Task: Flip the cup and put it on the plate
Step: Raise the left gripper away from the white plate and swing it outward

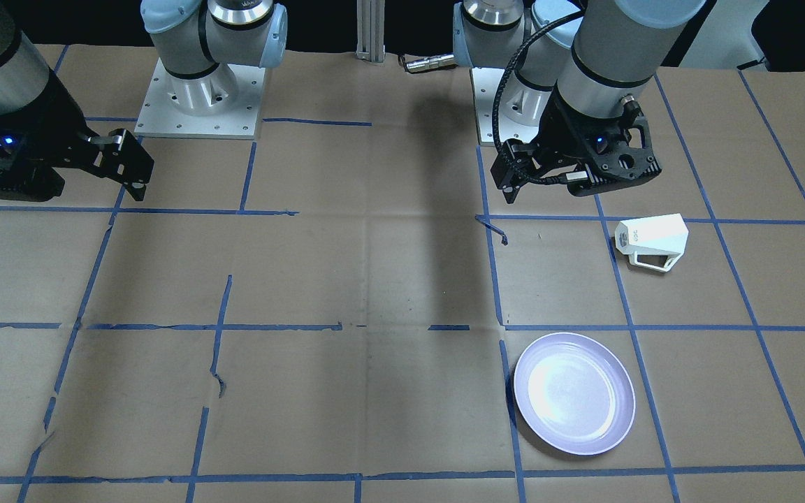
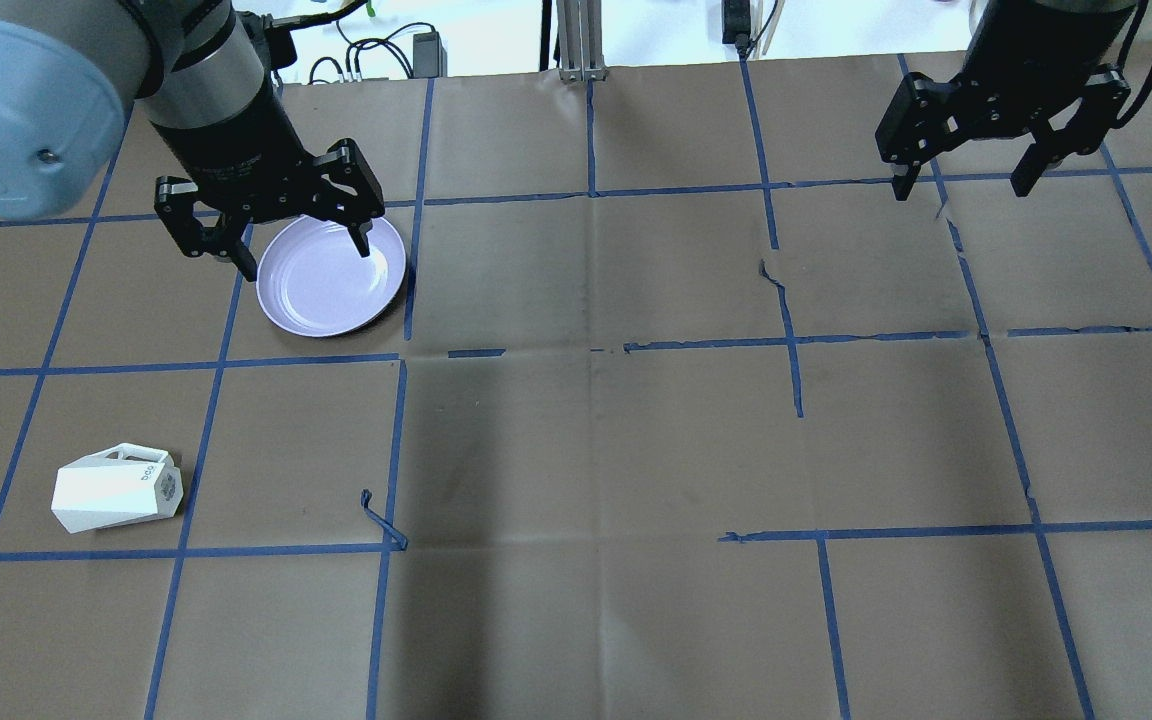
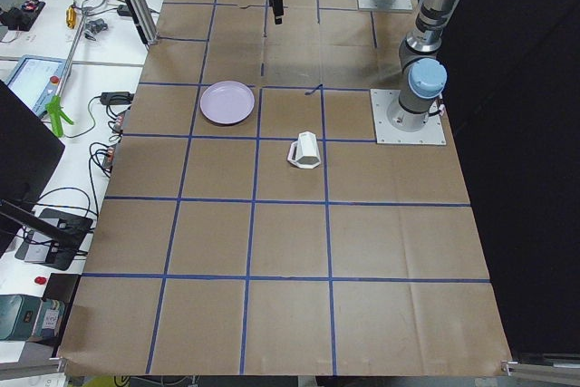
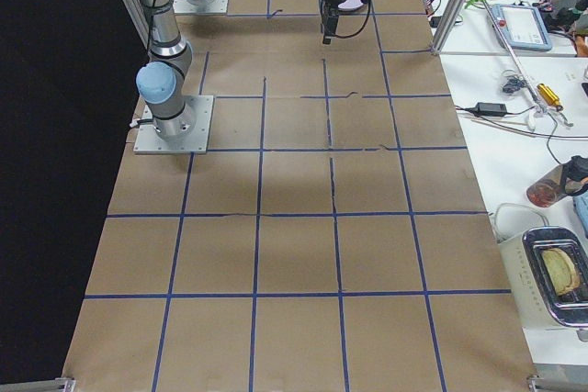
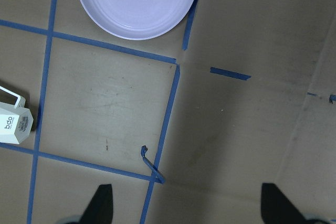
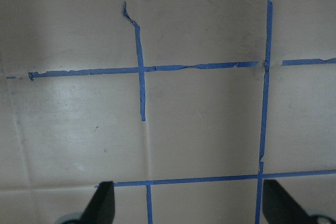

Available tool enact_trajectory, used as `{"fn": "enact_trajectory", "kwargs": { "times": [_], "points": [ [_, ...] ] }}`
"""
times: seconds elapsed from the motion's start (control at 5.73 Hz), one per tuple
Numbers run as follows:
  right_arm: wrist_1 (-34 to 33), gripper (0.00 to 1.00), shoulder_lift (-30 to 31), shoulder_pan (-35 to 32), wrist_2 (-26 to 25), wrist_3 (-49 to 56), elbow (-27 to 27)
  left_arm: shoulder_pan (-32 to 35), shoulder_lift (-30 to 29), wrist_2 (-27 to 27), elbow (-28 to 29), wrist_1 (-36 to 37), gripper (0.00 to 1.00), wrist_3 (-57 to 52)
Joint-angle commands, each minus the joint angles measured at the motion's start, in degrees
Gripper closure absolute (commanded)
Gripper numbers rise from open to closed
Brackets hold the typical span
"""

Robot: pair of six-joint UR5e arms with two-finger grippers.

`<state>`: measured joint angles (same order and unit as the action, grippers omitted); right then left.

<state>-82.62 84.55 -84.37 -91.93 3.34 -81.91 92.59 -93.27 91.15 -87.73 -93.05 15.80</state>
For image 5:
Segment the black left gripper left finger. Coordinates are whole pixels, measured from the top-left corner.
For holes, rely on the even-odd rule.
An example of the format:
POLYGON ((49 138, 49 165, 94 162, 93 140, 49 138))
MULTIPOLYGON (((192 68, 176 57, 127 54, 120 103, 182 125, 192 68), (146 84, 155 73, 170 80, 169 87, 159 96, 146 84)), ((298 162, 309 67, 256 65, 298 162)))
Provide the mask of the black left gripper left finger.
POLYGON ((111 224, 113 220, 113 190, 111 184, 99 185, 79 223, 111 224))

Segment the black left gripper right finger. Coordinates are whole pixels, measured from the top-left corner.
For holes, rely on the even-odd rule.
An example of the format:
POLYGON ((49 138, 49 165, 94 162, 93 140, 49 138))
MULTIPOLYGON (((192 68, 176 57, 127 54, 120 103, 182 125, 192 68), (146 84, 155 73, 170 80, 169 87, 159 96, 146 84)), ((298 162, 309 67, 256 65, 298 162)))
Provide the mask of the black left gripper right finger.
POLYGON ((261 218, 264 223, 306 223, 306 218, 273 183, 261 186, 261 218))

